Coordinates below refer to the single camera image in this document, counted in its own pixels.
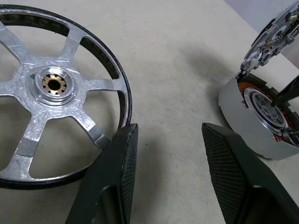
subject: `black plastic part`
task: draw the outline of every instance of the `black plastic part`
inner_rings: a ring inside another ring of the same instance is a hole
[[[240,135],[204,123],[212,184],[227,224],[297,224],[299,208]]]
[[[119,129],[110,147],[88,169],[66,224],[129,224],[138,125]]]
[[[291,99],[299,97],[299,76],[291,81],[274,99],[271,106],[280,105],[281,103],[287,102]]]
[[[125,72],[123,71],[119,61],[117,58],[114,56],[114,54],[111,52],[111,50],[99,39],[97,38],[93,33],[88,31],[86,28],[83,26],[80,26],[76,22],[69,20],[63,16],[60,16],[56,13],[52,13],[46,10],[42,10],[39,8],[34,8],[34,7],[28,7],[28,6],[19,6],[19,5],[0,5],[0,9],[4,8],[11,8],[11,9],[22,9],[22,10],[33,10],[45,14],[49,14],[52,16],[55,16],[57,18],[60,18],[62,20],[68,21],[69,23],[74,24],[75,26],[79,27],[80,29],[84,30],[87,32],[90,36],[92,36],[95,40],[100,42],[104,48],[112,55],[114,61],[118,65],[118,67],[121,70],[121,73],[124,77],[127,89],[128,89],[128,119],[125,125],[129,125],[131,123],[131,117],[132,117],[132,95],[131,95],[131,90],[130,86],[128,84],[128,79],[126,77]],[[32,16],[32,15],[22,15],[22,14],[4,14],[0,15],[0,21],[6,25],[6,26],[29,26],[29,27],[36,27],[36,28],[42,28],[46,29],[58,34],[61,34],[63,36],[67,36],[69,33],[68,28],[58,22],[42,18],[42,17],[37,17],[37,16]],[[111,76],[112,79],[117,78],[117,73],[111,64],[111,62],[107,59],[106,55],[104,53],[101,53],[99,49],[95,48],[93,43],[89,41],[87,38],[82,38],[82,41],[80,42],[80,45],[82,45],[84,48],[86,48],[88,51],[90,51],[107,69],[109,75]],[[120,114],[121,117],[124,116],[125,111],[123,110],[124,105],[125,105],[125,98],[124,95],[120,92],[118,92],[118,96],[120,99]],[[4,179],[0,179],[0,187],[1,188],[9,188],[9,189],[24,189],[24,190],[32,190],[32,189],[45,189],[45,188],[52,188],[52,187],[58,187],[62,186],[74,181],[77,181],[81,179],[84,174],[85,174],[86,169],[80,170],[77,173],[74,173],[72,176],[68,176],[65,178],[62,178],[60,180],[52,180],[52,181],[44,181],[44,182],[15,182],[15,181],[8,181]]]

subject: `wheel hub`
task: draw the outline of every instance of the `wheel hub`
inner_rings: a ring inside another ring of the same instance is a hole
[[[50,106],[61,106],[75,96],[72,75],[61,67],[43,67],[29,76],[29,88],[39,102]]]
[[[271,100],[263,94],[254,92],[252,94],[252,103],[264,120],[276,128],[284,128],[286,121],[277,107],[271,106]]]

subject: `spoked wheel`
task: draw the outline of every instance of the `spoked wheel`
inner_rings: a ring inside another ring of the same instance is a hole
[[[6,26],[42,28],[66,36],[58,57],[36,57]],[[0,83],[0,97],[15,97],[31,112],[31,119],[8,166],[0,171],[0,187],[40,189],[70,183],[82,177],[87,167],[46,179],[29,175],[30,164],[46,122],[71,117],[91,141],[105,150],[110,139],[86,114],[83,103],[88,91],[117,91],[120,102],[119,127],[131,120],[132,99],[126,75],[107,46],[91,32],[60,15],[37,8],[1,5],[0,43],[20,62],[13,78]],[[112,79],[84,79],[72,65],[79,45],[90,51]]]

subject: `metal disc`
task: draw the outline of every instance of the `metal disc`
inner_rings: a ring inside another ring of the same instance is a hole
[[[242,74],[264,66],[299,34],[299,2],[272,19],[255,39],[241,64]]]
[[[276,128],[285,127],[285,119],[281,111],[277,107],[271,106],[271,100],[265,95],[254,92],[251,96],[253,106],[259,114],[272,126]]]
[[[278,107],[271,107],[271,100],[254,88],[246,88],[243,92],[249,109],[258,120],[272,133],[282,136],[282,130],[288,127],[284,115]]]
[[[37,57],[6,26],[42,28],[66,36],[58,57]],[[0,171],[0,186],[15,189],[48,188],[82,177],[87,167],[53,178],[35,179],[29,168],[45,124],[50,119],[72,117],[91,141],[104,151],[110,139],[86,114],[83,103],[88,91],[116,91],[120,102],[119,127],[131,121],[132,99],[127,77],[108,47],[77,23],[38,8],[1,5],[0,43],[18,59],[13,78],[0,82],[0,97],[15,97],[31,112],[31,120],[8,166]],[[85,79],[73,66],[81,45],[106,68],[112,79]]]

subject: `wheel spoke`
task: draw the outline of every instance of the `wheel spoke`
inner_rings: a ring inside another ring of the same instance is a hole
[[[23,43],[0,22],[0,43],[12,53],[19,62],[24,62],[32,54]]]
[[[34,156],[46,122],[40,115],[32,116],[15,152],[17,155]]]
[[[126,85],[118,79],[89,79],[86,81],[88,91],[125,91]]]
[[[0,97],[14,95],[14,86],[12,84],[12,81],[0,82]]]
[[[83,36],[84,33],[81,29],[71,26],[59,58],[63,58],[65,61],[71,62]]]
[[[29,168],[43,133],[46,121],[40,116],[32,116],[25,133],[9,165],[0,172],[0,177],[12,180],[31,180]]]
[[[100,128],[83,109],[72,116],[97,147],[99,147],[102,151],[108,148],[110,139],[100,130]]]

